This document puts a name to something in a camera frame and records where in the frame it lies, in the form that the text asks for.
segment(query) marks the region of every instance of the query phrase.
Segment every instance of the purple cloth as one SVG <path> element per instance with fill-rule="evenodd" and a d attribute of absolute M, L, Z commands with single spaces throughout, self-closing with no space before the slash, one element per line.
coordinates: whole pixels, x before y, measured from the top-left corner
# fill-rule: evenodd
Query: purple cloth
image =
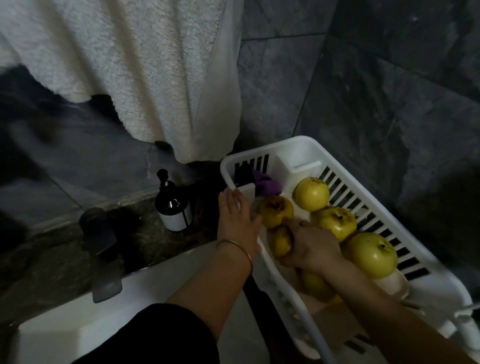
<path fill-rule="evenodd" d="M 252 174 L 255 178 L 255 190 L 261 190 L 260 196 L 267 197 L 282 193 L 282 185 L 266 174 L 252 168 Z"/>

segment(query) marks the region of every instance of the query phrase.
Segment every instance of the gray tile wall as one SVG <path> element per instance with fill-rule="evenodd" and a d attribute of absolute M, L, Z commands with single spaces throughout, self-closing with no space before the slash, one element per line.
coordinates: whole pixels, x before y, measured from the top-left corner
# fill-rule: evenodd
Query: gray tile wall
<path fill-rule="evenodd" d="M 339 0 L 295 134 L 317 139 L 480 298 L 480 8 Z"/>
<path fill-rule="evenodd" d="M 292 135 L 335 5 L 245 0 L 235 151 Z M 218 163 L 182 165 L 168 148 L 134 140 L 91 104 L 62 102 L 21 67 L 0 74 L 0 108 L 9 111 L 0 116 L 0 230 L 155 187 L 159 168 L 180 184 L 218 171 Z"/>

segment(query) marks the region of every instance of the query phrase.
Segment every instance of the bracelet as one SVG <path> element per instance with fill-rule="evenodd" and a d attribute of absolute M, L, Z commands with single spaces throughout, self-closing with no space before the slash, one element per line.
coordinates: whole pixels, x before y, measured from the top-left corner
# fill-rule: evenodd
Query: bracelet
<path fill-rule="evenodd" d="M 238 244 L 237 242 L 234 242 L 233 240 L 229 240 L 229 239 L 223 239 L 223 240 L 220 240 L 216 246 L 218 247 L 221 243 L 232 243 L 232 244 L 235 244 L 236 246 L 238 246 L 248 257 L 248 260 L 250 260 L 250 266 L 251 266 L 251 269 L 250 269 L 250 274 L 253 273 L 253 260 L 252 260 L 252 257 L 250 256 L 250 254 L 247 253 L 247 251 L 245 250 L 245 248 L 243 246 L 241 246 L 240 244 Z"/>

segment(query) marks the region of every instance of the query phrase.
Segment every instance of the apple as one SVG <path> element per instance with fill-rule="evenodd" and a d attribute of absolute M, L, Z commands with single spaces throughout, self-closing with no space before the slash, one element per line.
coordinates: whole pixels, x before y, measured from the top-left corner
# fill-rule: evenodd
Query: apple
<path fill-rule="evenodd" d="M 398 263 L 392 244 L 373 232 L 363 232 L 347 240 L 342 254 L 372 279 L 389 276 Z"/>
<path fill-rule="evenodd" d="M 295 202 L 307 211 L 324 208 L 329 199 L 328 185 L 319 178 L 307 177 L 301 180 L 295 189 Z"/>
<path fill-rule="evenodd" d="M 329 229 L 339 242 L 344 241 L 357 229 L 355 216 L 341 207 L 314 212 L 311 215 L 311 222 L 322 229 Z"/>
<path fill-rule="evenodd" d="M 300 279 L 305 291 L 320 302 L 330 303 L 337 296 L 334 289 L 325 282 L 322 277 L 317 276 L 316 274 L 302 269 L 300 272 Z"/>
<path fill-rule="evenodd" d="M 281 225 L 283 218 L 293 219 L 293 205 L 283 196 L 268 196 L 260 203 L 258 213 L 264 218 L 265 227 L 271 229 Z"/>
<path fill-rule="evenodd" d="M 280 259 L 291 252 L 293 235 L 288 226 L 280 225 L 273 234 L 270 250 L 275 259 Z"/>

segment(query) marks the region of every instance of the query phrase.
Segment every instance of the black cloth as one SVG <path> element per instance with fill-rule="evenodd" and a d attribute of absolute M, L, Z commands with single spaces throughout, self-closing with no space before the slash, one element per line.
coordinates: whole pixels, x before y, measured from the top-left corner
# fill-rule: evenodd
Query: black cloth
<path fill-rule="evenodd" d="M 74 364 L 194 362 L 220 363 L 212 332 L 192 311 L 156 303 Z"/>

